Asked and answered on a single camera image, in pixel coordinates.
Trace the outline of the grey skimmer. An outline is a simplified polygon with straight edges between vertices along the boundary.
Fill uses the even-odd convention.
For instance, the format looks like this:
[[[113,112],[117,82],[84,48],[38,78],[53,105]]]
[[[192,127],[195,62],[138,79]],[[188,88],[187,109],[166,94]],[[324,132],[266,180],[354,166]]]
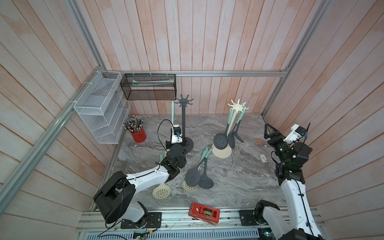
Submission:
[[[203,189],[211,189],[213,186],[214,186],[214,182],[212,179],[210,179],[208,176],[207,176],[207,165],[208,165],[208,156],[210,155],[210,153],[213,151],[213,147],[211,147],[208,152],[204,155],[204,162],[205,162],[205,166],[204,166],[204,172],[203,174],[201,175],[200,177],[200,181],[198,183],[198,185],[203,188]]]
[[[243,115],[246,112],[246,110],[247,110],[246,104],[243,103],[243,112],[240,114],[240,116],[239,116],[239,118],[237,120],[237,123],[236,123],[236,125],[234,127],[234,130],[233,130],[234,137],[236,137],[241,143],[244,143],[244,140],[239,136],[238,131],[239,131],[241,120],[242,120]]]
[[[230,109],[226,130],[224,133],[216,134],[214,137],[214,145],[218,150],[223,150],[228,145],[228,129],[233,116],[233,108]]]
[[[236,143],[235,143],[235,138],[236,137],[234,137],[234,135],[233,135],[233,131],[229,134],[229,136],[228,136],[228,141],[229,141],[229,146],[232,148],[232,149],[234,149],[235,148],[235,146],[236,146]]]

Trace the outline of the cream skimmer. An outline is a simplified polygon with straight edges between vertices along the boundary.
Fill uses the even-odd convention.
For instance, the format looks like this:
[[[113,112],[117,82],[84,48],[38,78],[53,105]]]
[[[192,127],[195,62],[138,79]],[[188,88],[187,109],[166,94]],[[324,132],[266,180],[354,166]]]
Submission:
[[[171,101],[171,122],[174,125],[174,116],[175,116],[175,102]]]
[[[162,183],[153,190],[152,195],[155,199],[165,199],[171,194],[171,192],[171,187]]]
[[[200,188],[199,185],[196,185],[196,186],[191,187],[191,186],[189,186],[189,185],[186,183],[186,181],[183,181],[183,182],[182,182],[182,187],[183,187],[183,189],[184,189],[185,191],[187,191],[187,192],[195,192],[195,191],[197,191],[197,190]]]

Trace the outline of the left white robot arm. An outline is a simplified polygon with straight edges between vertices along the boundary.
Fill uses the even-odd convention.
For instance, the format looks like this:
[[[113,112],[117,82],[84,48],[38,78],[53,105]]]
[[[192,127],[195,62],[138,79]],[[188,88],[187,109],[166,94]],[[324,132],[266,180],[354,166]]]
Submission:
[[[148,210],[141,203],[132,204],[133,197],[154,185],[173,180],[184,168],[186,154],[194,147],[192,139],[186,137],[181,144],[173,144],[158,166],[136,174],[115,172],[94,196],[94,202],[100,210],[106,224],[112,224],[122,218],[138,224],[147,223]]]

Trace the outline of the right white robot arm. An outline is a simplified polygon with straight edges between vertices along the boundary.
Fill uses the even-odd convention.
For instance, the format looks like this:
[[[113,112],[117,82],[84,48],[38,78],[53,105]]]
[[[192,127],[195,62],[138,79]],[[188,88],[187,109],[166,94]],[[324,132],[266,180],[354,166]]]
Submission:
[[[265,200],[257,203],[254,218],[258,225],[268,225],[277,240],[323,239],[311,212],[302,171],[312,152],[306,144],[308,131],[309,128],[295,124],[288,136],[284,136],[270,124],[265,124],[264,138],[278,158],[275,174],[287,202],[290,220],[286,222],[280,208]]]

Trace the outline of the dark grey utensil rack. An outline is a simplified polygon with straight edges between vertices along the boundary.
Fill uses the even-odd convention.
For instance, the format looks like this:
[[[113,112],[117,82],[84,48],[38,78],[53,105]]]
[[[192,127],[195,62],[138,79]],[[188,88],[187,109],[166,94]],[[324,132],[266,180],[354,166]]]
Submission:
[[[186,137],[186,107],[187,105],[193,105],[192,100],[188,99],[189,95],[187,95],[186,98],[184,98],[182,95],[177,100],[177,103],[180,104],[180,107],[182,108],[182,146],[184,147],[186,153],[190,153],[194,147],[194,142],[191,138]]]

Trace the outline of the cream utensil rack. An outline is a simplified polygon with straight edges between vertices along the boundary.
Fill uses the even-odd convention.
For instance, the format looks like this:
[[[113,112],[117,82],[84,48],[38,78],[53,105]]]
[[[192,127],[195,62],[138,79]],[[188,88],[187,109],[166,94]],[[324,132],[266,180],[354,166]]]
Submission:
[[[241,114],[241,112],[243,112],[243,104],[240,103],[240,100],[238,100],[237,103],[234,103],[234,101],[232,100],[232,104],[228,104],[231,108],[233,108],[233,116],[232,116],[232,119],[231,119],[231,122],[230,122],[230,125],[229,125],[229,129],[228,129],[228,136],[229,134],[232,132],[232,130],[234,129],[235,127],[235,124]],[[223,150],[218,150],[215,145],[213,144],[213,151],[212,153],[217,157],[217,158],[220,158],[220,159],[225,159],[225,158],[228,158],[231,154],[232,154],[232,148],[229,146],[229,141],[228,141],[228,145],[225,149]]]

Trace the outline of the small white label tag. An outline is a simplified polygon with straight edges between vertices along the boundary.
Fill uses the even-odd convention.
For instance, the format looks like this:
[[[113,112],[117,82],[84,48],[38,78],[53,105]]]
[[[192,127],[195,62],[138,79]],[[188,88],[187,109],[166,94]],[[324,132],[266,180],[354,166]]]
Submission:
[[[268,162],[267,158],[266,158],[266,156],[264,154],[261,154],[260,158],[261,158],[262,163],[267,163]]]

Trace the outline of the grey solid spoon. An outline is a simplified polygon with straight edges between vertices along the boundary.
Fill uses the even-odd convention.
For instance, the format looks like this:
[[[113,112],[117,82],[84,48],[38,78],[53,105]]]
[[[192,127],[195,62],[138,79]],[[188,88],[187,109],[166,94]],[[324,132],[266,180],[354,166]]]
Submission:
[[[206,156],[208,151],[209,151],[209,147],[206,146],[204,151],[203,151],[200,163],[197,166],[195,166],[194,168],[190,169],[186,173],[185,182],[188,186],[194,187],[194,186],[198,185],[200,178],[201,178],[201,175],[199,172],[199,166],[203,163],[204,157]]]

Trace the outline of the red pencil cup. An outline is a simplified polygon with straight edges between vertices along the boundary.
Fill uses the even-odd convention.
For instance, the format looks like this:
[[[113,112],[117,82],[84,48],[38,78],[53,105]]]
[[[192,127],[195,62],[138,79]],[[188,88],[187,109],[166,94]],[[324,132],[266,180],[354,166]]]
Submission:
[[[136,143],[142,143],[147,139],[147,135],[143,129],[143,120],[141,116],[127,116],[123,125],[125,130],[129,131]]]

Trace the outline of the red tape dispenser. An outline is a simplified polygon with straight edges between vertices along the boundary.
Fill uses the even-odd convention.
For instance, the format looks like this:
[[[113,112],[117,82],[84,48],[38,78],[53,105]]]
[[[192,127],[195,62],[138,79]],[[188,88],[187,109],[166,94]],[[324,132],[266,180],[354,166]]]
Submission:
[[[218,225],[221,211],[219,209],[192,203],[188,215],[211,225]]]

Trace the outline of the aluminium frame rail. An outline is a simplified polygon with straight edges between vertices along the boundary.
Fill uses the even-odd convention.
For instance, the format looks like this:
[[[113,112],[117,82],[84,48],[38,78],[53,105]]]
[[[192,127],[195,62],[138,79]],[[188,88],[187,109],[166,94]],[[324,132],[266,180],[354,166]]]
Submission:
[[[288,72],[282,70],[227,70],[227,71],[116,71],[123,74],[165,74],[176,77],[285,77]]]

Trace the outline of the black mesh wall basket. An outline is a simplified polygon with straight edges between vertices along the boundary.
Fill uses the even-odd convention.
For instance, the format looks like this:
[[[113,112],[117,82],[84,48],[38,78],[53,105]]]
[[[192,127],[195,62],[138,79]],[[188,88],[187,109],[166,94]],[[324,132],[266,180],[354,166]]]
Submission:
[[[120,82],[129,101],[173,101],[177,83],[174,74],[124,74]]]

